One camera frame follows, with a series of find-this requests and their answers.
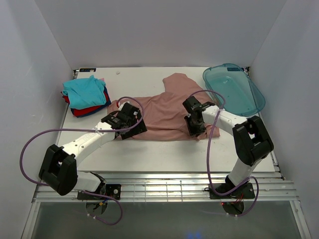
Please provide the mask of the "dusty pink t shirt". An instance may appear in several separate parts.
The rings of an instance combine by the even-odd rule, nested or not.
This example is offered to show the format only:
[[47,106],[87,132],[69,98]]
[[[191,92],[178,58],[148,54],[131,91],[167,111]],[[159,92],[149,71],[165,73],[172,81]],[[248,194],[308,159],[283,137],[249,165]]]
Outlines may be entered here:
[[199,136],[190,136],[184,117],[187,111],[182,103],[202,88],[186,74],[174,73],[163,79],[165,91],[159,95],[136,97],[145,110],[147,131],[133,137],[135,140],[177,141],[209,138],[212,125]]

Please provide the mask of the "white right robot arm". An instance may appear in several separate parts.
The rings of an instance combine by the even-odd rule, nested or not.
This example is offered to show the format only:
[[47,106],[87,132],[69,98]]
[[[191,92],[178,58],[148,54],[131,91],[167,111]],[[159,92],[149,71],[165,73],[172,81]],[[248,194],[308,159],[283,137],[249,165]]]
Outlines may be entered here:
[[184,119],[191,136],[203,134],[206,131],[206,123],[233,136],[238,159],[232,171],[226,176],[225,183],[216,189],[211,182],[210,149],[207,149],[206,167],[210,181],[208,190],[221,198],[233,192],[238,193],[250,179],[256,166],[274,150],[263,121],[258,116],[246,118],[234,115],[211,102],[201,104],[194,96],[187,98],[182,104],[187,111]]

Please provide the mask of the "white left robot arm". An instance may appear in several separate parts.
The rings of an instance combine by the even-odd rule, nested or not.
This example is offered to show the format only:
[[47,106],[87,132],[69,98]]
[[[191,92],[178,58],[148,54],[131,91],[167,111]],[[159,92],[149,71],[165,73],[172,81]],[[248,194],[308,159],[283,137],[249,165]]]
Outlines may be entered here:
[[146,132],[139,108],[126,102],[118,111],[101,119],[93,128],[70,143],[47,148],[39,178],[64,196],[73,190],[102,194],[106,180],[93,172],[80,172],[80,163],[99,147],[120,137],[122,140]]

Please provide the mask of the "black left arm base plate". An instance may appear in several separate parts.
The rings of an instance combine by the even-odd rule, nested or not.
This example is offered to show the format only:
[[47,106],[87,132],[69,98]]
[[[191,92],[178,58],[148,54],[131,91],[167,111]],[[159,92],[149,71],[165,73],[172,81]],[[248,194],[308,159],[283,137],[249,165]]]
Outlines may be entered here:
[[[94,191],[94,194],[99,195],[106,195],[108,197],[112,197],[116,200],[119,200],[121,198],[121,184],[105,184],[102,183],[96,191]],[[105,200],[104,197],[101,196],[92,196],[88,195],[82,192],[78,192],[77,194],[78,200]]]

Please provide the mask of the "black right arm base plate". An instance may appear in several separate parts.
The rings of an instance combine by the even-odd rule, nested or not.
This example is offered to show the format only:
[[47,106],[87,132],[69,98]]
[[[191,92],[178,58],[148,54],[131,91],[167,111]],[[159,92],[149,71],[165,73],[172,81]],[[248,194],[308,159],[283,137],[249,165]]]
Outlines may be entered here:
[[252,183],[245,183],[240,187],[235,187],[233,189],[231,189],[230,184],[227,183],[213,184],[213,187],[216,193],[213,191],[210,185],[204,188],[204,191],[209,193],[210,199],[239,200],[255,198],[255,192]]

